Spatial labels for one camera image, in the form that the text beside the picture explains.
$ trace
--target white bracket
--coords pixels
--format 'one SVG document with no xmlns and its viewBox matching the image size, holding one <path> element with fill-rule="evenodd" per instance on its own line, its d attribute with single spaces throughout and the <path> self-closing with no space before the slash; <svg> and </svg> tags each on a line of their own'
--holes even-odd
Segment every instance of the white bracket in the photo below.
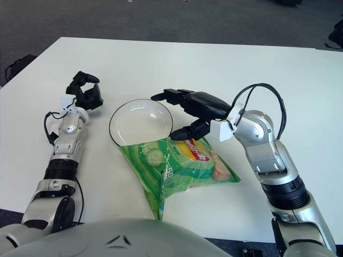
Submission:
<svg viewBox="0 0 343 257">
<path fill-rule="evenodd" d="M 243 109 L 241 103 L 236 103 L 235 106 L 230 111 L 227 119 L 223 120 L 212 120 L 210 123 L 210 133 L 211 138 L 217 139 L 220 142 L 228 140 L 234 136 L 237 129 L 235 124 L 240 117 L 240 111 Z"/>
</svg>

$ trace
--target robotic hand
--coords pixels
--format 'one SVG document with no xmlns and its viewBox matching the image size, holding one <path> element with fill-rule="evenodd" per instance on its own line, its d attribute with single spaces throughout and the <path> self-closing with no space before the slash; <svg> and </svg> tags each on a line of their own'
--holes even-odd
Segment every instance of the robotic hand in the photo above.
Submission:
<svg viewBox="0 0 343 257">
<path fill-rule="evenodd" d="M 268 88 L 279 99 L 282 122 L 276 139 L 273 123 L 267 114 L 245 111 L 252 90 L 258 86 Z M 236 103 L 238 97 L 250 88 L 244 107 Z M 242 144 L 269 200 L 274 215 L 275 242 L 281 255 L 335 256 L 333 237 L 315 199 L 306 190 L 286 147 L 279 141 L 286 124 L 286 110 L 282 98 L 272 86 L 251 85 L 237 95 L 232 106 L 207 93 L 183 89 L 165 89 L 151 99 L 179 104 L 186 113 L 199 118 L 190 126 L 174 131 L 170 135 L 173 140 L 198 140 L 209 134 L 220 141 L 234 136 Z"/>
<path fill-rule="evenodd" d="M 80 87 L 86 82 L 95 85 L 83 93 Z M 61 97 L 61 112 L 46 115 L 44 129 L 54 150 L 44 179 L 38 183 L 24 213 L 22 224 L 11 224 L 0 230 L 0 254 L 72 226 L 75 204 L 71 196 L 76 188 L 85 124 L 90 119 L 86 110 L 93 110 L 103 103 L 98 82 L 98 78 L 79 71 L 67 87 L 66 95 Z M 58 128 L 59 135 L 49 134 L 46 128 L 47 118 L 50 115 L 55 117 L 54 114 L 63 119 Z"/>
</svg>

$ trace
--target gray carpet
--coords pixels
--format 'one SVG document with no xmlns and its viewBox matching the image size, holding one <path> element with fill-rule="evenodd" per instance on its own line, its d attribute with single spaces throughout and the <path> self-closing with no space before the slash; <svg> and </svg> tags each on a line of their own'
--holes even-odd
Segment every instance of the gray carpet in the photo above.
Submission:
<svg viewBox="0 0 343 257">
<path fill-rule="evenodd" d="M 0 0 L 0 85 L 61 36 L 324 49 L 342 13 L 342 0 Z"/>
</svg>

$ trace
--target white table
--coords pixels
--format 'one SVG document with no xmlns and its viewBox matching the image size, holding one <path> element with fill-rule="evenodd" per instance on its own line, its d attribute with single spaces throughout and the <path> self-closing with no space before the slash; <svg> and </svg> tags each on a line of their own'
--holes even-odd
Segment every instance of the white table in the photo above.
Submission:
<svg viewBox="0 0 343 257">
<path fill-rule="evenodd" d="M 120 105 L 164 88 L 206 91 L 231 103 L 243 87 L 266 82 L 285 100 L 288 121 L 281 141 L 336 243 L 343 244 L 341 52 L 62 37 L 0 90 L 0 208 L 25 211 L 52 150 L 44 115 L 59 111 L 59 97 L 79 70 L 100 79 L 104 99 L 101 108 L 90 112 L 78 168 L 85 195 L 83 222 L 153 218 L 138 178 L 108 134 L 111 114 Z M 180 107 L 166 106 L 175 129 L 193 120 Z M 278 130 L 280 110 L 269 91 L 256 89 L 248 109 L 267 112 Z M 163 220 L 203 237 L 273 242 L 266 197 L 242 146 L 235 139 L 211 143 L 242 181 L 174 194 L 166 200 Z M 79 193 L 74 198 L 77 217 Z"/>
</svg>

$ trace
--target black cable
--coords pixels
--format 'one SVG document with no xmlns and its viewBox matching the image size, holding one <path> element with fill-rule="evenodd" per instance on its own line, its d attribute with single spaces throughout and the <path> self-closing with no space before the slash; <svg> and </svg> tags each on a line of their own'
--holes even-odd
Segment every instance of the black cable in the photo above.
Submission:
<svg viewBox="0 0 343 257">
<path fill-rule="evenodd" d="M 285 127 L 286 127 L 286 122 L 287 122 L 287 115 L 286 115 L 286 108 L 285 108 L 285 104 L 284 104 L 284 101 L 283 99 L 281 98 L 279 92 L 271 85 L 269 84 L 266 84 L 266 83 L 259 83 L 259 84 L 253 84 L 253 85 L 250 85 L 244 89 L 242 89 L 235 97 L 235 99 L 233 100 L 232 102 L 232 108 L 233 106 L 235 106 L 238 98 L 245 92 L 247 91 L 248 89 L 250 88 L 255 88 L 255 87 L 265 87 L 267 89 L 269 89 L 271 92 L 274 93 L 274 95 L 278 98 L 279 100 L 279 104 L 280 104 L 280 109 L 281 109 L 281 125 L 280 125 L 280 130 L 279 130 L 279 133 L 278 133 L 278 136 L 277 136 L 277 139 L 280 139 L 283 131 L 285 130 Z M 252 90 L 250 91 L 248 97 L 247 97 L 247 101 L 245 103 L 245 107 L 246 107 L 246 104 L 248 103 L 248 100 L 249 100 L 249 97 L 250 97 L 250 94 L 252 92 Z"/>
<path fill-rule="evenodd" d="M 77 178 L 75 178 L 77 184 L 79 185 L 80 188 L 80 193 L 81 193 L 81 198 L 82 198 L 82 207 L 81 207 L 81 213 L 80 213 L 80 217 L 79 217 L 79 221 L 76 223 L 76 226 L 80 224 L 81 221 L 81 217 L 82 217 L 82 213 L 84 211 L 84 204 L 85 204 L 85 199 L 84 199 L 84 193 L 82 192 L 82 188 L 80 185 L 80 182 L 77 180 Z"/>
<path fill-rule="evenodd" d="M 72 106 L 74 104 L 74 101 L 76 100 L 76 97 L 73 98 L 73 102 L 71 104 L 69 104 L 66 109 L 68 109 L 70 106 Z M 45 117 L 44 117 L 44 131 L 45 131 L 45 134 L 47 135 L 47 138 L 48 138 L 48 141 L 51 145 L 55 146 L 55 143 L 54 143 L 54 140 L 51 138 L 51 135 L 49 134 L 48 132 L 48 129 L 47 129 L 47 119 L 50 117 L 50 116 L 53 116 L 54 119 L 62 119 L 64 118 L 69 112 L 67 111 L 65 113 L 65 115 L 63 116 L 60 116 L 59 118 L 55 117 L 54 114 L 58 114 L 60 115 L 60 112 L 48 112 Z"/>
<path fill-rule="evenodd" d="M 244 114 L 244 112 L 245 112 L 245 109 L 246 109 L 246 107 L 247 107 L 247 105 L 248 105 L 248 101 L 249 101 L 250 95 L 251 95 L 251 93 L 252 93 L 252 91 L 253 91 L 254 88 L 255 88 L 255 87 L 253 87 L 253 88 L 250 90 L 250 92 L 249 92 L 249 94 L 248 94 L 248 96 L 247 96 L 247 99 L 246 99 L 246 101 L 245 101 L 245 104 L 244 104 L 243 109 L 241 110 L 241 115 L 240 115 L 240 118 L 238 119 L 238 121 L 237 121 L 237 123 L 236 123 L 236 126 L 238 126 L 238 124 L 241 122 L 241 119 L 242 119 L 242 117 L 243 117 L 243 114 Z"/>
</svg>

